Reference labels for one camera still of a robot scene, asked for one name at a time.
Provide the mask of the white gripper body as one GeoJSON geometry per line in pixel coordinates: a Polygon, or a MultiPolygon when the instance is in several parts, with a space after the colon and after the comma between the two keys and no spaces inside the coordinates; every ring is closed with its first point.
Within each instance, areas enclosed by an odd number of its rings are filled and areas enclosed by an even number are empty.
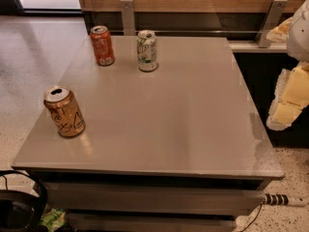
{"type": "Polygon", "coordinates": [[[287,38],[287,52],[301,62],[309,62],[309,0],[295,12],[287,38]]]}

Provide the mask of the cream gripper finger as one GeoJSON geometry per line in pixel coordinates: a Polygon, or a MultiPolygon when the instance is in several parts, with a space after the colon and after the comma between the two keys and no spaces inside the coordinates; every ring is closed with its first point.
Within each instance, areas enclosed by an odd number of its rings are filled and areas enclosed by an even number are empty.
{"type": "Polygon", "coordinates": [[[267,39],[274,43],[284,43],[287,40],[292,20],[293,19],[289,17],[288,19],[280,23],[278,26],[271,29],[267,33],[267,39]]]}
{"type": "Polygon", "coordinates": [[[278,76],[267,127],[273,131],[285,130],[308,105],[309,63],[299,62],[291,71],[283,69],[278,76]]]}

